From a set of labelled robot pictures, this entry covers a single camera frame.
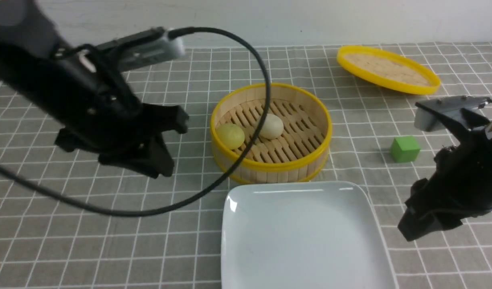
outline green cube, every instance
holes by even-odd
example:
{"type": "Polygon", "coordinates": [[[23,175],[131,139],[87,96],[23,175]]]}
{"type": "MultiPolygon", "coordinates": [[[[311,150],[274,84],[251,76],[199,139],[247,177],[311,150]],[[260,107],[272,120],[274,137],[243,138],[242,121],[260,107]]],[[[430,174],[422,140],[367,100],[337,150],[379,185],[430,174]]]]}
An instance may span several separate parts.
{"type": "Polygon", "coordinates": [[[390,147],[390,154],[396,163],[409,163],[415,161],[421,148],[415,137],[399,136],[395,137],[390,147]]]}

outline white plate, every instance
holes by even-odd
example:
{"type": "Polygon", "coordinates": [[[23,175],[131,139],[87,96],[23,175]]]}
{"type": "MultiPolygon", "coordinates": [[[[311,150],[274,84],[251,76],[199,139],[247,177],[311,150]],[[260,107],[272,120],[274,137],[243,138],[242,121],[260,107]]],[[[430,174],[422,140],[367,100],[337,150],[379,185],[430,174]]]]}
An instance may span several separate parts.
{"type": "Polygon", "coordinates": [[[223,289],[394,289],[380,228],[345,181],[241,185],[228,194],[223,289]]]}

